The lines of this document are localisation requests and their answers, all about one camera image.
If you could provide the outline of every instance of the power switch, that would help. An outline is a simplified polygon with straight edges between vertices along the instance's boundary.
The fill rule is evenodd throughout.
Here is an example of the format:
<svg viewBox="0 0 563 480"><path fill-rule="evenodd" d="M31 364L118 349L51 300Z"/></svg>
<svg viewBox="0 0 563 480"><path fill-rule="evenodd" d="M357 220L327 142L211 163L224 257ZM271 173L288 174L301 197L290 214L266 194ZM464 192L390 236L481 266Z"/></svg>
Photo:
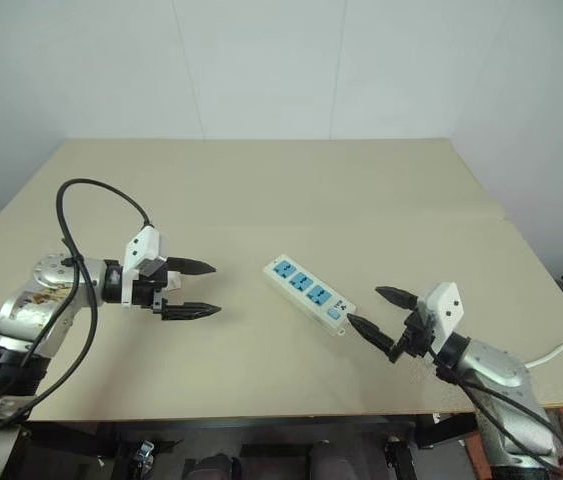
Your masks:
<svg viewBox="0 0 563 480"><path fill-rule="evenodd" d="M335 320L338 320L339 317L341 316L341 314L339 312L337 312L334 308L331 308L330 310L328 310L328 315L330 315Z"/></svg>

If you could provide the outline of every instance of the black cable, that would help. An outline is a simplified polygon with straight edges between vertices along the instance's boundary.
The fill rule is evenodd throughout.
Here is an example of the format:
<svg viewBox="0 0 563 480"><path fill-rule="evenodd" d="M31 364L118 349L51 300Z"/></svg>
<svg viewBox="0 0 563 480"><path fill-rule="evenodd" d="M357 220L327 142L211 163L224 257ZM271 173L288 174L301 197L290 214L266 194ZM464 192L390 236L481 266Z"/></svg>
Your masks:
<svg viewBox="0 0 563 480"><path fill-rule="evenodd" d="M490 413L490 411L485 407L485 405L483 405L483 403L481 403L481 401L474 395L474 393L472 393L472 391L470 390L470 388L473 387L473 385L476 384L472 384L471 382L466 382L465 380L463 380L457 373L454 372L454 370L452 370L450 367L448 367L445 363L443 363L441 360L439 360L438 355L432 350L432 348L428 349L428 353L432 356L432 358L434 359L434 363L440 367L441 369L443 369L444 373L446 373L447 375L449 375L452 380L459 385L459 387L461 388L461 390L463 390L463 392L468 396L468 398L472 401L472 403L474 404L475 407L477 407L477 409L483 414L483 416L485 418L488 419L488 421L490 423L492 423L492 425L495 426L495 428L497 430L499 430L506 438L508 438L508 440L510 440L514 445L517 446L517 448L519 448L519 450L521 450L521 452L523 452L525 455L527 455L528 457L532 458L535 462L537 462L539 465L541 465L543 468L545 468L549 473L557 476L557 477L562 477L563 476L563 472L561 471L561 469L559 467L555 467L554 465L552 465L550 462L545 461L544 459L542 459L539 455L537 455L536 453L534 453L532 450L530 450L527 446L525 446L523 443L521 443L521 441L519 441L519 439L517 439L514 434L512 434L507 428L505 428L503 426L503 424L501 422L499 422L492 413ZM519 410L523 411L523 409L525 408L523 405L521 404L517 404L518 402L514 402L514 400L511 400L510 402L508 402L510 405L515 406L515 407L522 407ZM534 415L536 415L534 412L531 412L532 414L530 415L533 419L536 419L534 417ZM552 434L555 434L556 430L554 429L554 427L552 425L550 425L549 430ZM557 434L556 435L557 438L559 439L559 441L561 441L561 435Z"/></svg>
<svg viewBox="0 0 563 480"><path fill-rule="evenodd" d="M39 346L39 343L41 343L41 340L43 340L47 335L47 333L50 331L50 329L54 327L54 324L57 323L57 320L59 320L59 316L65 311L68 305L70 305L70 302L72 302L74 296L77 294L77 290L79 289L79 269L74 268L73 270L74 270L74 276L72 278L72 288L70 289L70 292L63 299L63 302L61 302L59 308L57 308L54 311L54 313L50 317L50 320L48 320L48 323L45 324L45 326L41 329L41 331L36 336L34 341L30 344L30 348L26 352L25 356L23 357L23 360L21 360L21 364L19 365L19 368L21 369L19 371L19 375L23 372L23 369L32 359L32 355L34 355L34 352ZM4 395L10 389L10 387L12 387L15 384L16 381L17 381L17 377L13 377L7 384L1 387L0 397Z"/></svg>
<svg viewBox="0 0 563 480"><path fill-rule="evenodd" d="M113 193L116 193L117 195L119 195L120 197L125 199L128 203L130 203L133 207L135 207L139 211L139 213L143 217L143 227L152 226L152 222L150 221L150 218L148 217L147 213L145 212L145 210L143 210L143 208L141 208L141 206L136 201L134 201L132 198L130 198L125 193L121 192L120 190L118 190L118 189L116 189L116 188L114 188L114 187L112 187L108 184L105 184L103 182L99 182L98 180L91 180L91 179L88 179L88 178L75 178L75 179L68 180L68 181L64 182L59 187L59 190L57 191L57 196L56 196L57 220L58 220L59 226L61 228L61 233L63 234L63 243L65 243L66 247L68 248L68 251L70 252L72 261L74 262L73 268L74 268L75 272L77 272L77 273L75 273L75 278L77 279L77 281L73 283L72 289L70 290L70 294L68 294L68 297L66 297L66 300L68 298L70 298L70 301L69 302L67 302L67 301L62 302L62 304L59 308L61 309L61 312L63 312L63 310L65 310L65 308L69 305L69 303L74 299L74 295L71 295L71 294L72 294L73 290L74 290L74 294L76 294L76 290L78 289L78 284L79 284L78 272L80 272L81 275L83 275L83 280L84 280L84 284L85 284L85 287L86 287L86 294L87 294L87 298L88 298L88 303L90 305L90 330L88 332L88 337L86 338L86 342L83 345L83 348L81 349L81 352L79 353L77 358L74 360L72 365L70 365L70 368L68 368L68 370L61 376L61 378L59 378L51 387L49 387L47 390L45 390L42 394L40 394L39 396L37 396L34 399L32 399L31 401L29 401L27 404L25 404L23 407L19 408L16 412L14 412L9 417L0 421L0 430L12 425L16 421L18 421L19 419L24 417L28 412L30 412L30 410L32 410L32 408L34 408L36 405L41 403L43 400L45 400L47 397L49 397L55 390L57 390L61 385L63 385L66 382L66 380L68 378L70 378L70 376L74 373L74 371L79 367L81 362L83 362L83 359L88 354L90 347L92 346L92 343L94 341L94 336L96 334L97 324L98 324L98 305L97 305L96 293L94 291L94 285L92 283L92 279L90 278L90 273L88 272L88 269L85 266L83 256L79 252L79 249L77 248L76 244L74 243L74 239L72 238L72 234L70 233L70 229L69 229L67 221L65 219L65 213L64 213L64 210L63 210L63 197L64 197L64 194L65 194L65 191L71 185L78 184L78 183L95 185L95 186L104 188L106 190L109 190ZM35 339L35 342L37 342L37 340L39 342L41 341L41 339L39 337L37 337Z"/></svg>
<svg viewBox="0 0 563 480"><path fill-rule="evenodd" d="M465 383L466 386L468 386L470 388L474 388L475 390L480 390L484 393L492 395L493 397L498 398L502 402L505 402L508 405L516 408L517 410L522 411L527 416L531 417L533 420L535 420L538 423L540 423L541 425L543 425L546 429L550 430L550 433L552 433L552 435L554 435L559 440L559 443L563 447L563 435L561 434L559 429L556 428L554 425L552 425L552 423L550 423L548 420L543 418L541 415L538 415L536 412L533 412L532 410L530 410L525 405L517 402L516 400L512 400L509 397L506 397L504 394L497 392L496 390L492 390L491 388L485 387L483 385L479 385L478 383L466 381L466 380L464 380L464 383ZM563 465L563 455L561 455L561 457L559 457L559 464Z"/></svg>

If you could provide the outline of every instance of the table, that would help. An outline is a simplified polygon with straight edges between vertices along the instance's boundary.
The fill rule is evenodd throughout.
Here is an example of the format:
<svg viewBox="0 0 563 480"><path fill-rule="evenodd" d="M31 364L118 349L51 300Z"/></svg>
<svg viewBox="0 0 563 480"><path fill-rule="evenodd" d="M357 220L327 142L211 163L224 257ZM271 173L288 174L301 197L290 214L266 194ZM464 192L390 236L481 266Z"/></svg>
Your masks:
<svg viewBox="0 0 563 480"><path fill-rule="evenodd" d="M44 255L65 251L57 187L91 177L130 194L170 255L214 265L172 302L223 307L194 322L105 305L91 353L33 420L141 420L464 411L459 389L420 359L396 365L350 328L330 337L273 291L261 269L286 253L398 337L406 312L374 292L456 281L458 329L530 360L563 341L563 295L447 140L69 140L0 213L0 306ZM140 227L108 192L69 190L81 251L123 260ZM41 388L71 363L89 314L75 320ZM563 405L563 354L532 370Z"/></svg>

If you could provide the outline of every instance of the white power strip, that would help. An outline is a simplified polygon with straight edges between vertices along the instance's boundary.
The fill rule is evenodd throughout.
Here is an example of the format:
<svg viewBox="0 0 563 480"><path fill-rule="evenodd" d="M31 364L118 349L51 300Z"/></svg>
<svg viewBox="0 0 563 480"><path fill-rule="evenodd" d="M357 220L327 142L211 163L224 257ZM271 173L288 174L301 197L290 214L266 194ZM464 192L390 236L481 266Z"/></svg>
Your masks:
<svg viewBox="0 0 563 480"><path fill-rule="evenodd" d="M270 285L331 335L345 334L348 313L356 305L287 255L275 258L263 273Z"/></svg>

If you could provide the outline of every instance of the white cable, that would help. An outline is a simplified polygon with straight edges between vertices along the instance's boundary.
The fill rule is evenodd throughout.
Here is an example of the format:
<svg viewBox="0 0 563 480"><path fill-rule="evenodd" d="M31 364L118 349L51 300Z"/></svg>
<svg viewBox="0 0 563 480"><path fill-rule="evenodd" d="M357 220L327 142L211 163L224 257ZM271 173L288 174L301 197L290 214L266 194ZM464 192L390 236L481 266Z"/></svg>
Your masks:
<svg viewBox="0 0 563 480"><path fill-rule="evenodd" d="M525 368L534 368L537 365L541 365L542 363L545 363L549 360L552 360L554 357L556 357L562 351L563 351L563 343L561 345L559 345L558 347L556 347L554 350L552 350L547 355L544 355L541 358L537 358L536 360L532 360L531 362L526 363Z"/></svg>

